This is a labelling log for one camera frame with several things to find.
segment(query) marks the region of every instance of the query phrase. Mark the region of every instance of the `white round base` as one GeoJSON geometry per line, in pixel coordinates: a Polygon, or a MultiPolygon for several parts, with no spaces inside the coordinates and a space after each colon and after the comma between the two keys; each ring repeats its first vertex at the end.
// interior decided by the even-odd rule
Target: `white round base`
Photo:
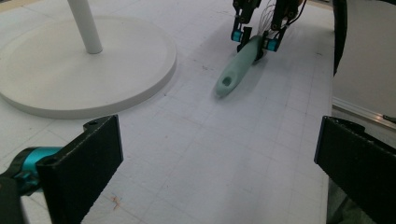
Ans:
{"type": "Polygon", "coordinates": [[[176,45],[157,26],[95,18],[103,51],[86,52],[74,21],[26,33],[0,52],[0,93],[30,114],[86,119],[117,113],[158,92],[176,68],[176,45]]]}

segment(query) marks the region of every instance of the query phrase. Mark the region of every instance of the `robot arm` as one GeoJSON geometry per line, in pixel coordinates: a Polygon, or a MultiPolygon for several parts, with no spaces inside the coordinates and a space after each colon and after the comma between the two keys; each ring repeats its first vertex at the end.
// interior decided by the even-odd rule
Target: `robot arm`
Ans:
{"type": "MultiPolygon", "coordinates": [[[[240,42],[237,47],[239,51],[246,45],[250,39],[252,28],[246,26],[250,23],[254,9],[260,6],[262,0],[234,0],[235,21],[231,40],[240,42]]],[[[259,33],[263,37],[262,49],[277,51],[286,29],[295,22],[301,15],[298,13],[298,6],[302,0],[270,0],[262,13],[259,25],[259,33]]],[[[262,57],[263,52],[259,53],[258,59],[262,57]]]]}

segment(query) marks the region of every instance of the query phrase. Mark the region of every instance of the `brush handle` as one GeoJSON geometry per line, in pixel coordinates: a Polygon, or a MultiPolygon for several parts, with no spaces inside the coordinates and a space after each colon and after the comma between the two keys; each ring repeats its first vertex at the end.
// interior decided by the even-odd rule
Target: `brush handle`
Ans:
{"type": "Polygon", "coordinates": [[[256,60],[261,43],[262,36],[253,36],[224,68],[216,83],[216,94],[218,96],[229,94],[239,84],[249,67],[256,60]]]}

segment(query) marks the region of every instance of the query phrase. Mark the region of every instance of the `white table surface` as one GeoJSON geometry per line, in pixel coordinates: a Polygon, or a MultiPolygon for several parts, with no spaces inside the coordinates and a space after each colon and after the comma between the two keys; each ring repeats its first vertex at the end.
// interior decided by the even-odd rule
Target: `white table surface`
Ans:
{"type": "MultiPolygon", "coordinates": [[[[313,159],[321,117],[332,108],[330,10],[306,6],[279,51],[269,52],[218,99],[215,83],[237,45],[230,40],[231,1],[90,3],[94,16],[157,24],[175,39],[178,55],[162,91],[119,113],[125,160],[84,223],[325,223],[328,177],[313,159]]],[[[253,26],[260,14],[255,11],[253,26]]],[[[70,18],[65,0],[2,12],[0,48],[70,18]]],[[[0,120],[0,172],[26,147],[66,145],[88,121],[31,116],[3,99],[0,120]]],[[[31,223],[50,223],[41,193],[22,200],[31,223]]]]}

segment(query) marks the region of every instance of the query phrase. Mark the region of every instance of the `white pole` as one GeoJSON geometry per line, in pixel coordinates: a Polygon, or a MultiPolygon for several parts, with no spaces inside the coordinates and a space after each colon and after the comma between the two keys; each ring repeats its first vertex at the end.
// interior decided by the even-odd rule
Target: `white pole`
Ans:
{"type": "Polygon", "coordinates": [[[85,49],[90,54],[100,53],[103,48],[96,30],[88,0],[67,0],[72,9],[85,49]]]}

